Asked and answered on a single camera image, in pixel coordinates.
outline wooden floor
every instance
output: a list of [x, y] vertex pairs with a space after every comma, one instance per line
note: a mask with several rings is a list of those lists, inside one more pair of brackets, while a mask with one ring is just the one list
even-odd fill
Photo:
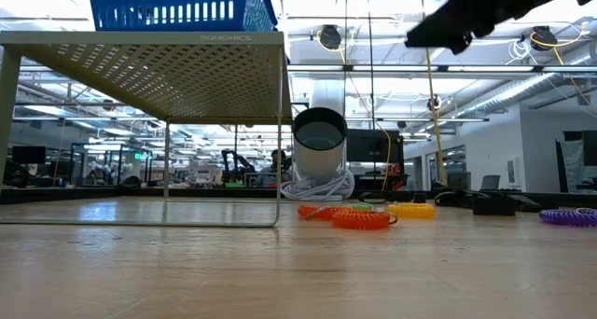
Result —
[[[170, 207], [175, 220], [272, 213]], [[161, 208], [64, 201], [0, 206], [0, 218], [158, 220]], [[0, 318], [597, 317], [597, 229], [442, 208], [434, 221], [357, 231], [283, 208], [276, 229], [0, 225]]]

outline metal shelf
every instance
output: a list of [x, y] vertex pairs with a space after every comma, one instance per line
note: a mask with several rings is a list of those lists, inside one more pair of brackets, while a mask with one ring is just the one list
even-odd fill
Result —
[[292, 120], [282, 33], [3, 32], [0, 45], [171, 123], [277, 124], [282, 82]]

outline chair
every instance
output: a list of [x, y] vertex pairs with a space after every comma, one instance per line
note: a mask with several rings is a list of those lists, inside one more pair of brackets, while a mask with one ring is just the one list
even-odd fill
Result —
[[500, 175], [492, 174], [483, 176], [481, 190], [497, 190], [500, 188]]

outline blue basket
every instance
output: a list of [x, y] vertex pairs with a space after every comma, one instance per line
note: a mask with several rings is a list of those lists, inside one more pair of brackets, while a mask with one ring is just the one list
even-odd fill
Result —
[[97, 31], [272, 31], [271, 0], [91, 0]]

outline purple coiled cord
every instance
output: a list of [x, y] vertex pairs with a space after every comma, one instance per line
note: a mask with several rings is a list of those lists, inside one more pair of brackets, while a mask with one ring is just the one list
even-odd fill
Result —
[[596, 227], [597, 210], [591, 208], [578, 208], [576, 210], [544, 210], [539, 213], [544, 222], [554, 225], [575, 227]]

